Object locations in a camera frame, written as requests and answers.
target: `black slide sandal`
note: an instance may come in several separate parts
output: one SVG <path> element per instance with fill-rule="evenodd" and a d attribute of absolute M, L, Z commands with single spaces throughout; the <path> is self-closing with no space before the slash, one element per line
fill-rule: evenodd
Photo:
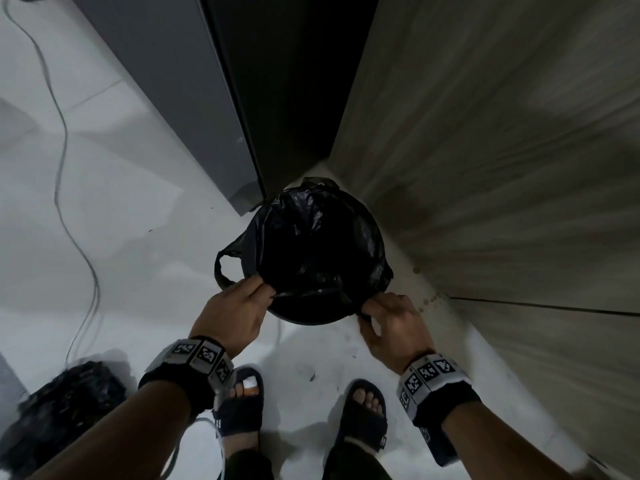
<path fill-rule="evenodd" d="M 259 394 L 227 398 L 220 404 L 218 411 L 212 411 L 216 427 L 223 438 L 239 433 L 253 433 L 262 428 L 262 409 L 264 407 L 262 376 L 252 367 L 236 369 L 236 384 L 251 376 L 254 376 L 258 382 Z"/>
<path fill-rule="evenodd" d="M 382 405 L 382 416 L 379 413 L 368 409 L 364 404 L 358 403 L 353 394 L 357 389 L 364 389 L 365 392 L 372 392 L 374 397 Z M 376 386 L 364 379 L 356 379 L 351 383 L 347 392 L 347 398 L 342 409 L 340 419 L 340 430 L 335 443 L 344 441 L 345 436 L 355 438 L 373 451 L 378 452 L 387 443 L 387 405 L 385 398 Z"/>

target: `dark trousers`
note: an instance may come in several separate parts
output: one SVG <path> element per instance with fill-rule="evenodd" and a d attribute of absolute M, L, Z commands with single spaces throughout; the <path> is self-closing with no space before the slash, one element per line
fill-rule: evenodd
<path fill-rule="evenodd" d="M 334 446 L 324 467 L 322 480 L 391 480 L 373 455 L 352 443 Z M 225 464 L 225 480 L 273 480 L 271 462 L 256 450 L 242 450 Z"/>

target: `floor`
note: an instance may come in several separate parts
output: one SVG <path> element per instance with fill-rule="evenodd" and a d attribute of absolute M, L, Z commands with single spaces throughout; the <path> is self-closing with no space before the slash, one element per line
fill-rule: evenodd
<path fill-rule="evenodd" d="M 50 67 L 70 132 L 61 209 L 102 289 L 100 313 L 71 359 L 106 360 L 133 388 L 218 291 L 216 253 L 250 216 L 233 211 L 70 0 L 10 0 L 9 10 Z M 64 367 L 91 301 L 92 279 L 52 202 L 60 119 L 31 42 L 0 15 L 0 352 L 32 392 Z M 311 173 L 328 175 L 323 166 Z M 562 466 L 580 468 L 585 453 L 394 243 L 386 243 L 396 272 L 390 289 L 424 309 L 438 348 L 466 366 L 484 402 Z M 226 259 L 225 272 L 239 277 L 239 263 Z M 335 406 L 357 377 L 375 381 L 388 398 L 380 461 L 391 476 L 468 478 L 460 463 L 437 467 L 393 400 L 395 377 L 370 357 L 353 318 L 308 328 L 268 315 L 257 341 L 235 362 L 264 371 L 263 445 L 283 478 L 307 478 L 310 470 L 320 478 L 335 435 Z M 194 425 L 172 477 L 215 478 L 218 452 L 212 428 Z"/>

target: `hand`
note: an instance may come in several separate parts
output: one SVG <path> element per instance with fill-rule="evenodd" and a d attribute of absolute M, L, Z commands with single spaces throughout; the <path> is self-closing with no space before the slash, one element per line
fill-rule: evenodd
<path fill-rule="evenodd" d="M 411 361 L 421 353 L 435 353 L 427 325 L 408 296 L 378 293 L 362 306 L 380 324 L 378 336 L 371 323 L 358 318 L 360 333 L 373 357 L 402 375 Z"/>
<path fill-rule="evenodd" d="M 209 299 L 189 337 L 204 335 L 217 340 L 233 358 L 258 337 L 275 294 L 257 274 L 240 280 Z"/>

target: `plastic bag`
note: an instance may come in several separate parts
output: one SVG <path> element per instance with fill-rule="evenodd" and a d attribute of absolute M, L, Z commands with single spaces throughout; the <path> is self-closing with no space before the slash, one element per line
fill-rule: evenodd
<path fill-rule="evenodd" d="M 20 418 L 0 438 L 0 468 L 12 479 L 32 475 L 125 399 L 102 362 L 62 372 L 18 405 Z"/>
<path fill-rule="evenodd" d="M 359 314 L 384 291 L 393 271 L 375 220 L 361 202 L 328 178 L 305 178 L 266 202 L 247 230 L 218 253 L 241 259 L 245 276 L 258 273 L 276 290 L 269 310 L 284 320 L 317 325 Z"/>

